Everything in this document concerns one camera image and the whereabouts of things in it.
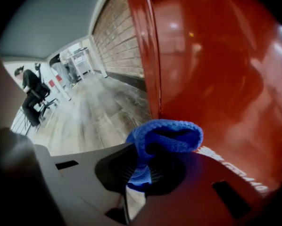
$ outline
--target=black pants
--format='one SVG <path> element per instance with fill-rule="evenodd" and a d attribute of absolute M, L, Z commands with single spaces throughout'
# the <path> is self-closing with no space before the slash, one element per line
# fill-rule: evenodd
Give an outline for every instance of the black pants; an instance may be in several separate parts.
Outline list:
<path fill-rule="evenodd" d="M 27 98 L 25 99 L 22 105 L 24 114 L 26 115 L 32 126 L 38 126 L 40 124 L 39 116 L 41 115 L 41 113 L 37 112 L 34 109 L 34 106 L 39 101 L 40 100 L 35 95 L 33 95 L 32 93 L 28 93 Z"/>

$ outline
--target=gray panel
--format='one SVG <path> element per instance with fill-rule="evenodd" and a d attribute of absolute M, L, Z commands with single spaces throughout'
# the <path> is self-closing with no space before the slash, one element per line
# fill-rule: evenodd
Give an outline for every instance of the gray panel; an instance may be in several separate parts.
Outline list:
<path fill-rule="evenodd" d="M 97 0 L 27 0 L 0 39 L 0 56 L 46 59 L 88 34 Z"/>

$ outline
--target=blue microfiber towel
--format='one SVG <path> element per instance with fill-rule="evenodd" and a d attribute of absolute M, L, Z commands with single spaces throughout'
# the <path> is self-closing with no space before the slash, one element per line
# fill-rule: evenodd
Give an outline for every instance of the blue microfiber towel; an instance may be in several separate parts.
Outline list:
<path fill-rule="evenodd" d="M 188 121 L 159 119 L 136 127 L 126 139 L 128 143 L 135 143 L 139 156 L 137 168 L 127 184 L 128 187 L 144 192 L 144 187 L 151 184 L 147 163 L 155 155 L 146 152 L 148 145 L 154 143 L 169 152 L 187 153 L 196 150 L 202 141 L 202 129 Z"/>

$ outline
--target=black office chair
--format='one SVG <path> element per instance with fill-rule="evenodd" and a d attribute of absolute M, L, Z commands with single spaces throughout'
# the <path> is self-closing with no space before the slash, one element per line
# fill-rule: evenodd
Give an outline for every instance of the black office chair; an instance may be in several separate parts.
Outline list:
<path fill-rule="evenodd" d="M 41 80 L 41 70 L 40 70 L 41 64 L 35 64 L 35 69 L 36 71 L 38 71 L 39 73 L 39 78 Z M 40 112 L 40 120 L 43 121 L 45 118 L 43 117 L 43 115 L 45 114 L 47 109 L 50 109 L 51 105 L 54 105 L 55 107 L 57 106 L 56 101 L 59 102 L 59 100 L 57 98 L 51 100 L 51 101 L 47 101 L 46 98 L 50 95 L 51 90 L 50 88 L 42 81 L 41 83 L 41 87 L 43 88 L 43 90 L 41 90 L 41 92 L 36 92 L 35 90 L 31 90 L 31 92 L 39 99 L 39 106 L 41 107 Z"/>

